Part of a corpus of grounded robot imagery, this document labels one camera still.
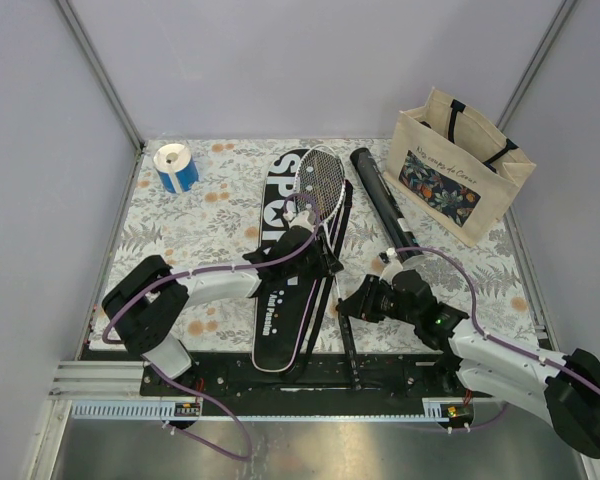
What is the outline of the black racket cover bag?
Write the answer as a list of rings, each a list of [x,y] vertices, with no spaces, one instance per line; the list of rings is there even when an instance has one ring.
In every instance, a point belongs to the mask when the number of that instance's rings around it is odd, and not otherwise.
[[[332,232],[345,196],[343,162],[329,146],[292,150],[269,167],[254,252],[269,264],[256,292],[251,360],[260,372],[292,368],[324,280],[342,269]]]

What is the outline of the white badminton racket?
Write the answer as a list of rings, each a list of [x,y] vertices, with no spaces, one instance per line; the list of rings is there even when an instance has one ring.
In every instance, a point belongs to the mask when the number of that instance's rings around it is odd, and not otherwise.
[[[343,162],[331,147],[318,145],[309,149],[295,173],[296,212],[310,212],[315,225],[329,222],[344,201],[345,183]]]

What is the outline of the black teal shuttlecock tube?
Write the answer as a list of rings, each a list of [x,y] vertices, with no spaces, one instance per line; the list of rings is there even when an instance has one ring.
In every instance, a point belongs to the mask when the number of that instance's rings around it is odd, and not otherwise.
[[[390,246],[396,251],[399,248],[418,247],[415,235],[370,150],[366,147],[354,150],[350,154],[350,161],[375,208]],[[406,269],[414,269],[424,259],[424,254],[419,250],[397,251],[397,254]]]

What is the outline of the black handled badminton racket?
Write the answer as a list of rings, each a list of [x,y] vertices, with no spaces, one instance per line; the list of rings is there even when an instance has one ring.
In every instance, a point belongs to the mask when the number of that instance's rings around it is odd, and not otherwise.
[[[356,359],[356,348],[353,333],[351,330],[351,324],[349,317],[344,314],[344,310],[341,307],[343,301],[343,295],[340,289],[340,283],[338,275],[335,275],[335,286],[336,286],[336,311],[338,323],[341,331],[342,342],[344,346],[344,354],[346,357],[346,365],[348,368],[348,376],[351,383],[351,389],[353,391],[361,391],[363,388],[360,372],[358,368],[358,362]]]

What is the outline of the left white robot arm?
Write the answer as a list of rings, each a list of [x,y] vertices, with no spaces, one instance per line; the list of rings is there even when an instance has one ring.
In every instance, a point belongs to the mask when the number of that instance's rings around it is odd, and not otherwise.
[[[317,235],[294,226],[269,248],[258,248],[231,264],[201,265],[174,274],[160,255],[136,266],[102,301],[125,350],[150,362],[176,395],[196,386],[197,372],[184,345],[171,333],[190,306],[230,298],[254,298],[264,287],[293,277],[317,280],[343,270],[338,256]]]

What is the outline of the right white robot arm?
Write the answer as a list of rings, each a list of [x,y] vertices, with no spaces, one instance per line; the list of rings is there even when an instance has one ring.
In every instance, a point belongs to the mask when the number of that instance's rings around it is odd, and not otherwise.
[[[600,360],[594,354],[531,348],[480,332],[467,313],[439,301],[415,271],[390,280],[368,275],[337,310],[371,323],[413,325],[416,336],[449,361],[435,371],[442,393],[468,389],[503,400],[545,421],[577,452],[600,459]]]

